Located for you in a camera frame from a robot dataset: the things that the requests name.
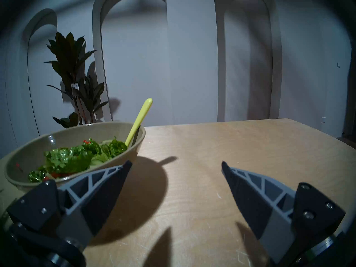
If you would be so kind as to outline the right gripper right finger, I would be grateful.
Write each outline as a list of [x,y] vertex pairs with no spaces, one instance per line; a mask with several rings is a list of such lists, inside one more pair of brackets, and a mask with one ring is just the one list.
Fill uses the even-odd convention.
[[309,183],[296,191],[271,177],[221,163],[235,203],[269,264],[333,264],[344,233],[334,233],[345,211]]

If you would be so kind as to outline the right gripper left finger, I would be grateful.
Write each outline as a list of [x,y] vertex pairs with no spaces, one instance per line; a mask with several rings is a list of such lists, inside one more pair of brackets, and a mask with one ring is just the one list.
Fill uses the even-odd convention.
[[131,161],[87,172],[57,186],[40,183],[19,198],[7,213],[14,224],[34,233],[74,239],[86,247],[107,221],[122,190]]

